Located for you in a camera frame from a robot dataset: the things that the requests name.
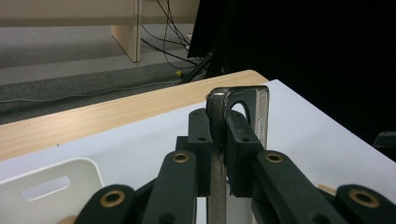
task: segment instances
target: floor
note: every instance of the floor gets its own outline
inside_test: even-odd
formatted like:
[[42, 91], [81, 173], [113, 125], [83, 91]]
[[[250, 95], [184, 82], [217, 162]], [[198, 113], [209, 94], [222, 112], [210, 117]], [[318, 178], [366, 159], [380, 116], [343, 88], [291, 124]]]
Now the floor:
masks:
[[[179, 42], [165, 24], [143, 28], [142, 39], [157, 48], [163, 49], [158, 38], [165, 33], [167, 40]], [[189, 40], [193, 24], [176, 24], [176, 28]], [[187, 59], [188, 52], [181, 45], [166, 42], [164, 49]], [[141, 61], [132, 62], [111, 35], [110, 26], [0, 28], [0, 85], [174, 61], [180, 59], [165, 56], [142, 42]]]

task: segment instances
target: white table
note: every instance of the white table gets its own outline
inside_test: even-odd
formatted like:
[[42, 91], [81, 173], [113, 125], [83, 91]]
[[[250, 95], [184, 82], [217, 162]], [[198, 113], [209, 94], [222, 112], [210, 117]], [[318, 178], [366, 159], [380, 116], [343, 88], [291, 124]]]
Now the white table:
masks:
[[[367, 145], [279, 80], [270, 90], [268, 149], [288, 155], [314, 184], [358, 184], [396, 203], [396, 163]], [[188, 115], [205, 102], [71, 142], [0, 161], [0, 181], [75, 157], [94, 160], [105, 185], [138, 189], [156, 177], [163, 157], [186, 136]], [[205, 210], [198, 210], [204, 223]]]

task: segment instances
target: white plastic tray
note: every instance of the white plastic tray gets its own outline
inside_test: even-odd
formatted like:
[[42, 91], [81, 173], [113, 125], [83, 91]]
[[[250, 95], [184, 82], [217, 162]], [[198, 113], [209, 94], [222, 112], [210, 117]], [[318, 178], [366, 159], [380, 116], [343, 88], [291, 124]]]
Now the white plastic tray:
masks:
[[94, 161], [75, 158], [0, 183], [0, 224], [55, 224], [77, 216], [103, 180]]

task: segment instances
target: light wood surface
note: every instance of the light wood surface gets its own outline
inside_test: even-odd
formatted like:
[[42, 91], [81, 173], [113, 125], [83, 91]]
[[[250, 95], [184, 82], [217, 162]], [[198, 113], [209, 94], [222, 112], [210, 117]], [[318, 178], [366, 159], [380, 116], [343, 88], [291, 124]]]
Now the light wood surface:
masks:
[[259, 73], [247, 70], [0, 125], [0, 161], [203, 102], [216, 87], [266, 81]]

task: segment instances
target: black wire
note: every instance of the black wire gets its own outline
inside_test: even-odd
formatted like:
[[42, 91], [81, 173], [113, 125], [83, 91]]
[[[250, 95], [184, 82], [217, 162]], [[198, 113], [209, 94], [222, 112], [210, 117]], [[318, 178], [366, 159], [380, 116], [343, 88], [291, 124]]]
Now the black wire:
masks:
[[[177, 37], [179, 38], [180, 41], [185, 41], [186, 43], [189, 43], [189, 41], [186, 40], [186, 38], [183, 36], [183, 34], [177, 29], [177, 27], [175, 26], [173, 17], [172, 17], [172, 12], [171, 12], [171, 8], [170, 8], [170, 4], [169, 4], [169, 0], [166, 1], [167, 5], [168, 5], [168, 12], [165, 11], [165, 9], [163, 8], [163, 5], [160, 3], [159, 0], [157, 0], [158, 5], [160, 6], [160, 8], [163, 10], [163, 13], [166, 16], [167, 19], [167, 23], [166, 26], [169, 26], [177, 35]], [[172, 23], [172, 25], [174, 26], [174, 28], [172, 28], [172, 26], [169, 25], [168, 21], [170, 21]]]
[[182, 43], [180, 43], [180, 42], [176, 42], [176, 41], [172, 41], [172, 40], [167, 40], [167, 39], [162, 39], [162, 38], [159, 38], [158, 36], [155, 36], [155, 35], [151, 34], [151, 33], [146, 29], [146, 27], [145, 27], [143, 24], [142, 24], [142, 27], [143, 27], [143, 29], [146, 31], [146, 33], [148, 33], [148, 35], [151, 35], [152, 37], [154, 37], [154, 38], [156, 38], [156, 39], [158, 39], [158, 40], [166, 41], [166, 42], [169, 42], [169, 43], [172, 43], [172, 44], [178, 44], [178, 45], [182, 45], [182, 46], [186, 47], [184, 44], [182, 44]]
[[150, 46], [151, 48], [153, 48], [153, 49], [156, 49], [156, 50], [158, 50], [158, 51], [161, 51], [161, 52], [163, 52], [163, 53], [165, 53], [165, 54], [168, 54], [168, 55], [170, 55], [170, 56], [172, 56], [172, 57], [175, 57], [175, 58], [177, 58], [177, 59], [180, 59], [180, 60], [182, 60], [182, 61], [184, 61], [184, 62], [192, 63], [193, 65], [197, 65], [197, 64], [198, 64], [198, 63], [195, 63], [195, 62], [193, 62], [193, 61], [191, 61], [191, 60], [187, 60], [187, 59], [178, 57], [177, 55], [172, 54], [172, 53], [169, 53], [169, 52], [167, 52], [167, 51], [165, 51], [165, 50], [163, 50], [163, 49], [159, 49], [159, 48], [155, 47], [154, 45], [150, 44], [148, 41], [146, 41], [146, 40], [143, 39], [143, 38], [141, 38], [141, 40], [142, 40], [145, 44], [149, 45], [149, 46]]
[[[166, 26], [165, 26], [165, 34], [163, 35], [163, 39], [166, 39], [166, 33], [167, 33], [167, 30], [168, 30], [169, 17], [168, 16], [166, 16], [166, 17], [167, 17], [167, 19], [166, 19]], [[163, 41], [163, 56], [165, 57], [165, 60], [169, 63], [168, 58], [166, 57], [166, 53], [165, 53], [165, 43], [166, 42]]]

